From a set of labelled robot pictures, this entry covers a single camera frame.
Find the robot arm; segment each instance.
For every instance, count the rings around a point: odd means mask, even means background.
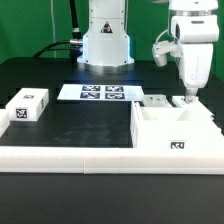
[[[187,103],[194,101],[198,88],[204,88],[208,81],[212,43],[219,37],[214,14],[217,8],[217,0],[170,0],[167,32],[174,41],[156,41],[153,45],[153,56],[158,66],[166,65],[166,53],[175,58],[179,76],[186,87]]]

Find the black tabletop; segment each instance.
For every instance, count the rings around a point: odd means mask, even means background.
[[[138,61],[135,69],[118,74],[98,74],[77,69],[67,59],[10,59],[0,66],[0,105],[21,88],[49,89],[49,104],[38,122],[11,122],[0,145],[132,147],[130,102],[58,101],[63,84],[140,85],[145,94],[184,95],[175,63],[159,69]],[[200,100],[224,128],[224,84],[211,75]]]
[[[141,85],[145,94],[184,95],[174,63],[138,61],[120,74],[91,73],[67,59],[14,58],[0,66],[0,107],[24,87],[49,89],[38,122],[12,122],[0,145],[132,147],[130,102],[57,101],[63,84]],[[224,128],[224,84],[198,93]],[[223,224],[218,175],[0,174],[0,223]]]

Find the white container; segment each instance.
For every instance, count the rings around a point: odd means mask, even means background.
[[[221,129],[208,110],[191,105],[184,108],[140,107],[132,103],[131,135],[133,147],[144,150],[223,149]]]
[[[0,109],[0,138],[9,127],[9,114],[6,109]]]
[[[37,121],[49,102],[48,89],[21,89],[6,105],[11,121]]]

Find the small white block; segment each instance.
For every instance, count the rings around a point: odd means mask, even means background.
[[[0,137],[4,134],[6,129],[9,127],[9,114],[6,109],[0,110]]]
[[[165,95],[144,95],[143,104],[145,107],[172,107]]]
[[[48,89],[23,88],[6,105],[6,109],[11,121],[37,121],[48,102]]]

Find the green background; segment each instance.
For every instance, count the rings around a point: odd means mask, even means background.
[[[88,29],[88,0],[76,0],[81,32]],[[30,57],[53,42],[50,0],[0,1],[0,63],[11,57]],[[54,0],[56,40],[71,39],[68,0]],[[224,80],[224,0],[219,0],[220,38],[215,43],[212,71]],[[167,29],[168,4],[129,0],[128,34],[131,55],[136,60],[152,60],[156,37]],[[44,54],[53,57],[53,53]],[[57,53],[68,57],[68,53]]]

